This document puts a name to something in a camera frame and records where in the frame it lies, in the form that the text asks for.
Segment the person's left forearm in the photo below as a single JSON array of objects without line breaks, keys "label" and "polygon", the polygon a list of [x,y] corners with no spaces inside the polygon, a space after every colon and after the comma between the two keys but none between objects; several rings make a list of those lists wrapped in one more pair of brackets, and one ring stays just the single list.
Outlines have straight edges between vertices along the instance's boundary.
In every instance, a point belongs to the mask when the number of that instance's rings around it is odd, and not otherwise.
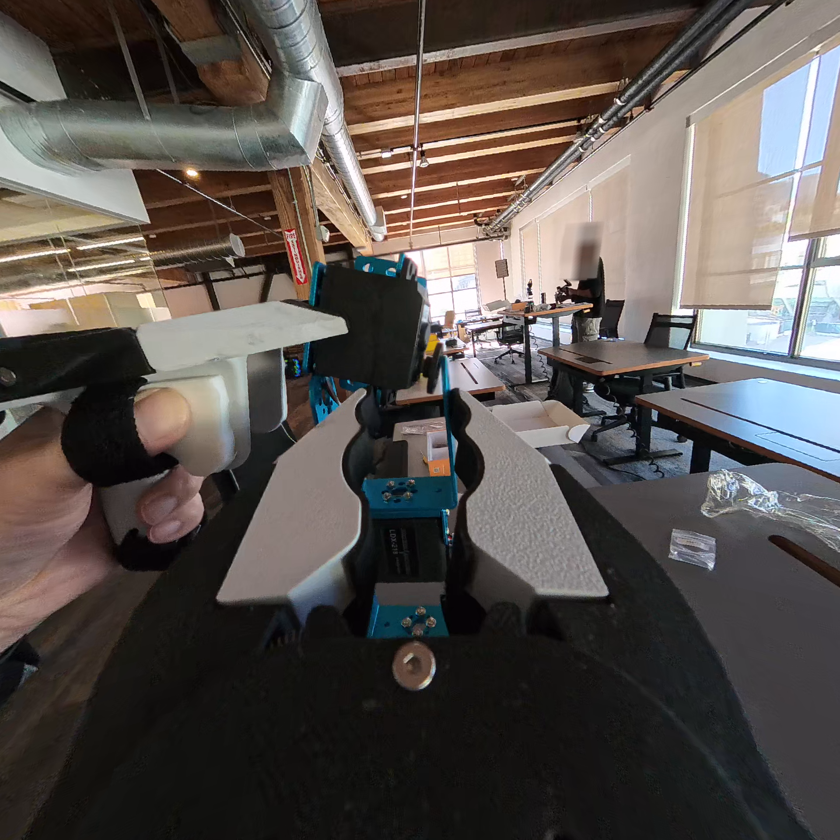
[{"label": "person's left forearm", "polygon": [[27,636],[21,637],[1,653],[1,707],[38,671],[40,665],[39,653]]}]

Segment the silver air duct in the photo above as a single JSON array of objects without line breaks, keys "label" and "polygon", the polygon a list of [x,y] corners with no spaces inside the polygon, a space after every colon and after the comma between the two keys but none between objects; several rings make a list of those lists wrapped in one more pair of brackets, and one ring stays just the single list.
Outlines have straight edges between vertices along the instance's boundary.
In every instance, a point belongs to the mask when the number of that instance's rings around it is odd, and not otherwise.
[{"label": "silver air duct", "polygon": [[74,172],[269,172],[311,164],[323,144],[373,240],[386,237],[343,115],[319,5],[244,2],[273,60],[266,98],[236,107],[54,100],[2,108],[2,132],[30,162]]}]

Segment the crumpled clear plastic wrap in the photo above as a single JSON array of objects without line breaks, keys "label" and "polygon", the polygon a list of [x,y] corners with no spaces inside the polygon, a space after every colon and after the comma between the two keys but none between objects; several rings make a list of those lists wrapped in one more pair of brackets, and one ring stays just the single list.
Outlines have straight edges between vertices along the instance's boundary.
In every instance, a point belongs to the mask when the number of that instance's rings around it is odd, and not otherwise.
[{"label": "crumpled clear plastic wrap", "polygon": [[728,469],[710,473],[700,513],[706,518],[716,518],[737,512],[748,512],[808,532],[839,551],[839,499],[768,490],[746,474]]}]

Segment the black servo with blue bracket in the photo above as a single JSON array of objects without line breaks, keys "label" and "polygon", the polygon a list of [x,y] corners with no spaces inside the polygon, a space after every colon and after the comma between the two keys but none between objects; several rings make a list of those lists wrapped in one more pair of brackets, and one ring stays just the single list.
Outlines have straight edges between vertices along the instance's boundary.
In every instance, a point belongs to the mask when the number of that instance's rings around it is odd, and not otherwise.
[{"label": "black servo with blue bracket", "polygon": [[396,260],[360,256],[352,267],[316,263],[311,306],[344,320],[347,332],[308,343],[303,368],[310,374],[315,424],[338,409],[338,389],[372,390],[380,406],[387,396],[425,379],[427,393],[450,389],[441,349],[426,355],[432,319],[425,278],[406,254]]}]

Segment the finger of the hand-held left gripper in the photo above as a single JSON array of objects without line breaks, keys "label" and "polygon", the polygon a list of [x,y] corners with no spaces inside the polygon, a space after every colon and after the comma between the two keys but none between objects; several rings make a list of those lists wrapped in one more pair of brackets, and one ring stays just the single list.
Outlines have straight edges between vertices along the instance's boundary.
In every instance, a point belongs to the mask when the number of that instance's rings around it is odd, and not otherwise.
[{"label": "finger of the hand-held left gripper", "polygon": [[156,372],[180,371],[348,332],[345,320],[306,305],[268,301],[145,323],[136,330]]},{"label": "finger of the hand-held left gripper", "polygon": [[250,432],[269,434],[287,419],[286,365],[283,350],[253,353],[247,359]]}]

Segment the round silver duct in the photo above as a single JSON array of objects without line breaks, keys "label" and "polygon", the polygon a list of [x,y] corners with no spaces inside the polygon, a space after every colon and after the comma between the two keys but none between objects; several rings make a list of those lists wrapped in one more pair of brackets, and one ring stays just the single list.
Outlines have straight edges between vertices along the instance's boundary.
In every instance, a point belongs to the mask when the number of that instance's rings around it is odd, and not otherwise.
[{"label": "round silver duct", "polygon": [[186,268],[194,270],[195,266],[205,264],[226,263],[230,266],[237,259],[246,257],[245,245],[235,234],[221,238],[195,242],[178,248],[152,250],[149,258],[156,269]]}]

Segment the person's left hand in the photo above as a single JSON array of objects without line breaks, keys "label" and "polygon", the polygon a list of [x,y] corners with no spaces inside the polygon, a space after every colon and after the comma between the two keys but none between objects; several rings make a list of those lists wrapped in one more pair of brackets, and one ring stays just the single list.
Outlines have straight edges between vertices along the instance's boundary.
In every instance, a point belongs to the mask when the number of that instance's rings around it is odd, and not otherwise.
[{"label": "person's left hand", "polygon": [[[154,389],[137,398],[134,419],[149,455],[167,452],[192,417],[181,394]],[[63,455],[64,415],[40,408],[1,443],[1,651],[117,568],[95,491]],[[203,479],[178,466],[138,501],[152,543],[185,537],[200,523]]]}]

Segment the ceiling tube light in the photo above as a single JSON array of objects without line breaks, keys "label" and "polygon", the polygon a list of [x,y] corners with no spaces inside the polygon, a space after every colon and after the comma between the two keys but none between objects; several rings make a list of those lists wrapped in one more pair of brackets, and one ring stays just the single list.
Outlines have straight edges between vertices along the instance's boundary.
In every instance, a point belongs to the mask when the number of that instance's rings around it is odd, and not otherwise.
[{"label": "ceiling tube light", "polygon": [[71,241],[63,240],[60,245],[54,245],[51,242],[40,245],[32,245],[23,250],[3,250],[1,254],[1,264],[17,264],[33,259],[46,259],[52,257],[69,257],[74,259],[74,255],[86,255],[93,251],[119,249],[122,247],[132,247],[135,249],[146,249],[146,240],[141,235],[122,236],[122,237],[106,237],[98,239],[90,239],[82,241],[81,239],[72,239]]}]

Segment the red fire extinguisher sign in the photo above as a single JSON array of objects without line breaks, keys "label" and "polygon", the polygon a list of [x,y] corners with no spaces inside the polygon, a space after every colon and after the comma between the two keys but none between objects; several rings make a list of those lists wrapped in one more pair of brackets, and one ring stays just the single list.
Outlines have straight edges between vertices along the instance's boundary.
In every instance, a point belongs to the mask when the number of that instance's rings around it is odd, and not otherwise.
[{"label": "red fire extinguisher sign", "polygon": [[294,227],[282,229],[291,275],[296,285],[302,287],[309,283],[308,263],[302,252],[298,231]]}]

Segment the blue hobby robot arm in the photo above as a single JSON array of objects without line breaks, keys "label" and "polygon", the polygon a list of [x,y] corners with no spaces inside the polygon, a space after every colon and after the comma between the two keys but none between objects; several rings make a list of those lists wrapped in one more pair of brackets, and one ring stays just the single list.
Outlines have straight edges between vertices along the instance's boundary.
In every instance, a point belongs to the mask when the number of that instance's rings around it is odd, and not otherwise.
[{"label": "blue hobby robot arm", "polygon": [[454,534],[450,514],[458,505],[455,441],[449,427],[451,391],[447,361],[436,353],[429,384],[443,397],[444,464],[432,473],[368,478],[376,547],[380,551],[366,635],[372,639],[446,637],[445,595]]}]

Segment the wooden side desk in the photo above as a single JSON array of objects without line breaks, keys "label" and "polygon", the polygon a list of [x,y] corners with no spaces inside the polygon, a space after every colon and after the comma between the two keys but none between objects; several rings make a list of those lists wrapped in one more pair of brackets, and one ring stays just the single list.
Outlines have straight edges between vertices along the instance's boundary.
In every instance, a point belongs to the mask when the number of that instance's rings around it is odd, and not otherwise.
[{"label": "wooden side desk", "polygon": [[567,375],[572,389],[571,409],[582,416],[582,386],[585,382],[609,385],[616,380],[637,376],[635,389],[629,393],[628,409],[611,424],[591,427],[591,440],[615,427],[627,425],[635,433],[635,449],[630,455],[609,458],[607,467],[681,456],[679,449],[651,449],[651,431],[654,426],[653,409],[636,404],[637,396],[655,394],[655,377],[681,371],[709,360],[708,353],[672,348],[657,348],[645,343],[625,340],[597,340],[543,348],[539,354],[550,363],[558,384],[561,375]]}]

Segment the dark office table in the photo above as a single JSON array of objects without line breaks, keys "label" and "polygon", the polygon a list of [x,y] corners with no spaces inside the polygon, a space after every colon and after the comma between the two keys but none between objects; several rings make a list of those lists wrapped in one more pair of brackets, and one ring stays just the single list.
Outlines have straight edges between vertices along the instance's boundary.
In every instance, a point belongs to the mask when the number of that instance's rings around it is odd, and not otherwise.
[{"label": "dark office table", "polygon": [[[498,379],[483,363],[475,358],[452,360],[446,357],[447,383],[450,389],[467,392],[480,401],[492,401],[497,395],[507,390],[503,381]],[[443,397],[443,377],[437,382],[433,392],[427,390],[427,379],[420,380],[410,388],[396,392],[396,406],[414,406],[423,404],[441,404]]]},{"label": "dark office table", "polygon": [[839,481],[839,394],[751,379],[642,394],[640,410],[692,443],[689,472],[717,453],[743,466],[782,463]]}]

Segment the metal ceiling conduit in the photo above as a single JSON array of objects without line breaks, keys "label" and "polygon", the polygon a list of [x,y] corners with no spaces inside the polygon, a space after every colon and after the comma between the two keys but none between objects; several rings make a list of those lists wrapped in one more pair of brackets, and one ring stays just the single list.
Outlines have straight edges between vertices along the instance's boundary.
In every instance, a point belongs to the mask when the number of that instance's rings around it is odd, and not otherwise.
[{"label": "metal ceiling conduit", "polygon": [[413,108],[413,141],[411,159],[411,184],[409,193],[409,223],[408,223],[408,244],[413,248],[413,231],[415,215],[415,197],[417,186],[417,168],[421,157],[421,144],[419,141],[419,118],[421,111],[423,66],[424,66],[424,39],[426,24],[427,1],[419,1],[417,9],[416,27],[416,55],[415,55],[415,88]]}]

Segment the far end window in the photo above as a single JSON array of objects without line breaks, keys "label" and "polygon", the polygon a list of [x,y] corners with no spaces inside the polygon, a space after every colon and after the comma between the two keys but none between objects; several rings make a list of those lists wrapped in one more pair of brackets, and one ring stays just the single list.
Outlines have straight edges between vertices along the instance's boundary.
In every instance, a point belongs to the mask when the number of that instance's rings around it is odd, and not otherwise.
[{"label": "far end window", "polygon": [[430,314],[444,324],[448,313],[453,322],[475,317],[480,311],[473,244],[426,248],[415,253],[420,276],[427,282]]}]

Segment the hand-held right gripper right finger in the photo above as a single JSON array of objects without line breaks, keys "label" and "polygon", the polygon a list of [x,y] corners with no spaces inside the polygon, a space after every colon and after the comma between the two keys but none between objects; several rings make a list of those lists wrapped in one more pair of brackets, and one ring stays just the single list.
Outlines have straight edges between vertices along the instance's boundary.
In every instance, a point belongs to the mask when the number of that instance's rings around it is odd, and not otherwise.
[{"label": "hand-held right gripper right finger", "polygon": [[485,404],[448,395],[455,447],[448,628],[476,631],[499,604],[525,619],[546,604],[603,606],[610,590],[550,462]]}]

